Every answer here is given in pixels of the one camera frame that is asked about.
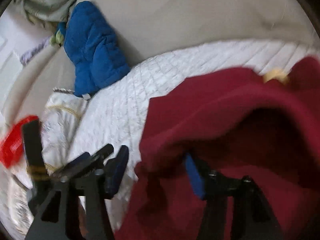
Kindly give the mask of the dark red garment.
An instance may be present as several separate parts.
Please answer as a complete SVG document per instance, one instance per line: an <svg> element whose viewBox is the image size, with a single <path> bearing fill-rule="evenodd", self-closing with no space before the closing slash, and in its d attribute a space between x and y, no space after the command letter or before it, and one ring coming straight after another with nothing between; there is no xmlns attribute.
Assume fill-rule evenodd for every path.
<svg viewBox="0 0 320 240"><path fill-rule="evenodd" d="M206 202L185 169L251 177L283 239L319 239L319 60L297 62L285 82L245 67L185 79L152 98L138 177L116 239L197 239Z"/></svg>

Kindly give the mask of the red plastic object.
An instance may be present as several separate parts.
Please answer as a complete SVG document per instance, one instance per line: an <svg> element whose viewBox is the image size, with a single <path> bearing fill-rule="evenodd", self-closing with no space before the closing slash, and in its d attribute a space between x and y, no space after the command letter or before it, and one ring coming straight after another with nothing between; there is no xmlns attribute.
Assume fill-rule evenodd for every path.
<svg viewBox="0 0 320 240"><path fill-rule="evenodd" d="M4 139L1 140L1 163L5 168L16 165L23 155L22 126L37 120L36 115L28 115L14 124Z"/></svg>

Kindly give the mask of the cream embroidered pillow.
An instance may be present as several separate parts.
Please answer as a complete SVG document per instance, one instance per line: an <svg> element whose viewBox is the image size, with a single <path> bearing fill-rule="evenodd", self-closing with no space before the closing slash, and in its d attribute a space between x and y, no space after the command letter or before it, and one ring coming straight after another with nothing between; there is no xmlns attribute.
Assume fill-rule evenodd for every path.
<svg viewBox="0 0 320 240"><path fill-rule="evenodd" d="M42 156L49 174L67 164L68 151L86 107L87 101L73 94L55 91L49 97L40 117ZM27 189L32 188L32 182L25 157L10 172L9 215L17 231L25 237L34 218L27 204Z"/></svg>

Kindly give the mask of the white quilted bedspread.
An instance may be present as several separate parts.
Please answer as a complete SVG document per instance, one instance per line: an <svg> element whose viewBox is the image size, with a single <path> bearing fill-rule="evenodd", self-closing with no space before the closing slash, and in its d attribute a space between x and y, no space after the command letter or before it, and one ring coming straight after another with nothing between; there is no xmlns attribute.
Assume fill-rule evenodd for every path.
<svg viewBox="0 0 320 240"><path fill-rule="evenodd" d="M274 68L288 72L300 59L319 55L319 49L281 40L227 40L173 50L137 64L120 81L97 92L89 101L71 143L68 159L95 153L106 144L129 148L129 162L119 192L106 202L113 230L120 228L131 190L134 168L141 160L142 136L149 100L164 96L186 78L242 65L265 74Z"/></svg>

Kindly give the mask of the blue quilted cushion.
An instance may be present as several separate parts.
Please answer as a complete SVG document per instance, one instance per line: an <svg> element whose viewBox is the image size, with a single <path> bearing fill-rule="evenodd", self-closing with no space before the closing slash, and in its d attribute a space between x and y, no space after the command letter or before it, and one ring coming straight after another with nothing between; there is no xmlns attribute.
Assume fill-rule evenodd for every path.
<svg viewBox="0 0 320 240"><path fill-rule="evenodd" d="M77 97L93 95L130 72L116 32L90 1L74 7L63 47L75 66L74 95Z"/></svg>

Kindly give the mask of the beige tufted headboard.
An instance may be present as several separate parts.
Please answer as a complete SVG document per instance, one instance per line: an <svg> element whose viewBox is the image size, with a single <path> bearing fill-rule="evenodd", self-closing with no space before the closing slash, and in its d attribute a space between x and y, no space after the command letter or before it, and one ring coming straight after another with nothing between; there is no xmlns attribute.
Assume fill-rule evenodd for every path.
<svg viewBox="0 0 320 240"><path fill-rule="evenodd" d="M93 2L118 35L130 65L165 51L215 40L276 38L319 46L316 22L297 0L77 0ZM1 9L1 122L44 106L54 87L70 88L73 73L57 46L22 66L20 56L54 30Z"/></svg>

